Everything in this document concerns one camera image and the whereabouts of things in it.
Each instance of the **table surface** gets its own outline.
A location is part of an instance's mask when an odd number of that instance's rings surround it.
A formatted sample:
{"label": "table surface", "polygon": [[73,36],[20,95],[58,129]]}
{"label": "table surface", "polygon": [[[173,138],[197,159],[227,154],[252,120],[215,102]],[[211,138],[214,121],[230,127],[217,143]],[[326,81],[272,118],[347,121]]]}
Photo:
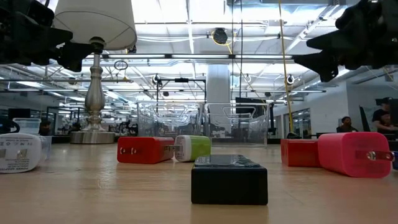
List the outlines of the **table surface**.
{"label": "table surface", "polygon": [[116,145],[53,145],[32,172],[0,175],[1,223],[396,223],[398,171],[384,179],[285,167],[279,146],[213,149],[268,169],[268,206],[193,205],[192,163],[120,164]]}

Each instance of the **ceiling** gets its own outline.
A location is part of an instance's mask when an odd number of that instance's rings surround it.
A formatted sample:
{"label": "ceiling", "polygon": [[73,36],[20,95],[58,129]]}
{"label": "ceiling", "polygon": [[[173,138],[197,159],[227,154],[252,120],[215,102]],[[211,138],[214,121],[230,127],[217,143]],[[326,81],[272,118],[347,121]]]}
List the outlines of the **ceiling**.
{"label": "ceiling", "polygon": [[[49,7],[55,9],[57,0],[51,0]],[[242,12],[240,1],[233,0],[132,0],[134,20],[138,41],[137,54],[235,54],[235,55],[281,55],[282,39],[280,34],[280,15],[277,4],[263,4],[261,2],[277,2],[266,0],[243,0]],[[341,16],[347,6],[330,5],[329,0],[295,0],[294,4],[282,5],[282,19],[284,21],[284,45],[287,55],[308,54],[317,52],[305,45],[309,38],[326,34],[335,30],[335,20]],[[225,45],[217,45],[211,38],[215,28],[224,28],[229,36],[230,49]],[[126,51],[105,52],[105,54],[125,54]],[[223,60],[215,62],[207,59],[124,59],[129,68],[118,72],[114,69],[117,60],[102,59],[103,88],[117,90],[134,90],[134,92],[115,91],[123,102],[133,103],[139,100],[153,100],[156,92],[145,92],[143,89],[153,90],[152,77],[158,74],[161,78],[196,78],[206,79],[208,65],[223,63],[229,66],[231,74],[240,75],[240,59],[232,62]],[[56,63],[47,68],[33,65],[22,67],[12,65],[3,67],[0,77],[23,78],[42,80],[38,89],[84,91],[88,82],[79,82],[71,85],[59,80],[70,78],[89,80],[90,66],[93,61],[87,59],[83,62],[83,70],[73,73],[64,70]],[[284,65],[282,60],[243,60],[242,73],[245,79],[241,80],[243,90],[251,90],[248,83],[255,89],[284,89]],[[289,75],[296,78],[294,87],[306,87],[311,83],[312,89],[317,89],[318,75],[307,68],[294,63],[288,63],[286,70]],[[32,85],[11,83],[7,88],[32,88]],[[174,83],[170,82],[164,89],[185,90],[184,92],[170,92],[170,96],[160,96],[162,100],[202,100],[204,93],[201,91],[203,84]],[[76,101],[70,97],[84,97],[84,92],[59,91],[54,97]],[[253,93],[248,97],[257,98]],[[281,93],[272,95],[269,99],[281,98]]]}

